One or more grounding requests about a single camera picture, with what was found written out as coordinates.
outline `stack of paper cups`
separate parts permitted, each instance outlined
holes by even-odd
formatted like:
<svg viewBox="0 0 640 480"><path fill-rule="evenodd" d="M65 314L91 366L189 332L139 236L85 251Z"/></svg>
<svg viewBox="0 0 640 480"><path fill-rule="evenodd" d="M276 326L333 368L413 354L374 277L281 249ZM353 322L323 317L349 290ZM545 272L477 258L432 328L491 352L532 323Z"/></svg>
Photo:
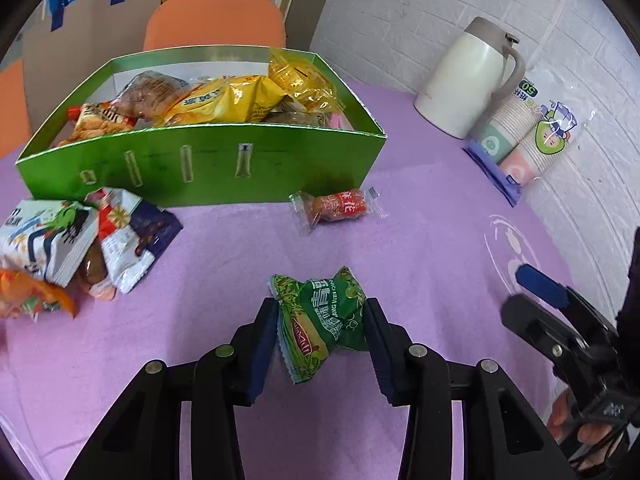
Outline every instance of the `stack of paper cups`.
<svg viewBox="0 0 640 480"><path fill-rule="evenodd" d="M538 132L538 136L541 137L539 142L544 143L545 151L557 150L555 153L543 153L539 149L536 143L537 130L540 130ZM551 168L553 163L562 156L565 145L566 141L563 138L551 133L548 124L541 123L540 126L532 128L522 142L504 159L500 164L500 169L518 184L525 186Z"/></svg>
<svg viewBox="0 0 640 480"><path fill-rule="evenodd" d="M510 95L493 114L489 124L478 136L478 143L494 162L500 162L542 118L532 100L527 102Z"/></svg>

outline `orange chair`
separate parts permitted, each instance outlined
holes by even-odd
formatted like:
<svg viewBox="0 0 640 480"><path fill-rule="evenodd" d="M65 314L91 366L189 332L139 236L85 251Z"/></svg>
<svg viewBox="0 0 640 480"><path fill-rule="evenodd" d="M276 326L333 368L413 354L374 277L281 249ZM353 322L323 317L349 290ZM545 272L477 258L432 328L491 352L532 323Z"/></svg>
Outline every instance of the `orange chair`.
<svg viewBox="0 0 640 480"><path fill-rule="evenodd" d="M24 98L22 59L0 72L0 158L19 148L31 137L31 123Z"/></svg>
<svg viewBox="0 0 640 480"><path fill-rule="evenodd" d="M203 44L284 47L284 19L271 0L168 0L146 26L145 50Z"/></svg>

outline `white brick wall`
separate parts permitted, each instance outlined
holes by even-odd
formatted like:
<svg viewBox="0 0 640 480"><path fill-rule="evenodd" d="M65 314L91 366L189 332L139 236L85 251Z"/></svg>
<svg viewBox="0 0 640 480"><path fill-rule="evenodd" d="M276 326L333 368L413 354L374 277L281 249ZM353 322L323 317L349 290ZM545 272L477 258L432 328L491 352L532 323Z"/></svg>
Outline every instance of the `white brick wall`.
<svg viewBox="0 0 640 480"><path fill-rule="evenodd" d="M598 113L529 187L578 289L613 318L640 225L640 57L601 0L327 0L312 43L346 78L415 92L476 16L516 34L587 92Z"/></svg>

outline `purple tablecloth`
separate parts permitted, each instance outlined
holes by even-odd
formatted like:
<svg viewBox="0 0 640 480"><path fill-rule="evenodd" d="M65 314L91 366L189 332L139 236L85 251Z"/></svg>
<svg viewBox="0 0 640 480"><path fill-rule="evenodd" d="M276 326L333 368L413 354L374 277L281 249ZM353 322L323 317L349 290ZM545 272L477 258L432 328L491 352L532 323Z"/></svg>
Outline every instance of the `purple tablecloth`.
<svg viewBox="0 0 640 480"><path fill-rule="evenodd" d="M414 341L449 360L495 359L545 409L550 367L502 327L499 306L517 290L512 275L522 262L570 283L566 264L527 204L511 208L462 144L418 115L412 95L353 88L388 134L367 178L388 218L303 236L288 204L175 210L184 231L132 293L111 303L85 298L76 320L56 313L36 324L4 322L0 422L12 424L22 456L31 454L51 479L64 478L146 361L179 364L228 342L255 316L273 273L306 280L342 265ZM15 155L0 161L2 218L28 196ZM386 403L365 352L338 351L312 381L294 386L276 350L263 395L236 417L249 480L397 477L407 411ZM454 423L457 479L459 413Z"/></svg>

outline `open box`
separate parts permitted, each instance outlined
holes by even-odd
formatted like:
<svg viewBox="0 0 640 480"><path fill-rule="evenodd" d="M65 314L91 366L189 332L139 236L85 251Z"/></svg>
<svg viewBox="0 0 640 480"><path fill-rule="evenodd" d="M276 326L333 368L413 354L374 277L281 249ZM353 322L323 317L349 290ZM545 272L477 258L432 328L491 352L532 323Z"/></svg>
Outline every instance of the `open box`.
<svg viewBox="0 0 640 480"><path fill-rule="evenodd" d="M101 186L123 187L162 206L282 202L305 190L351 189L364 177L386 135L362 102L316 54L309 59L332 81L354 131L288 124L190 124L81 140L50 148L70 134L67 109L103 102L136 74L156 70L185 80L267 74L270 50L210 45L118 57L89 76L31 138L16 162L36 199L83 200Z"/></svg>

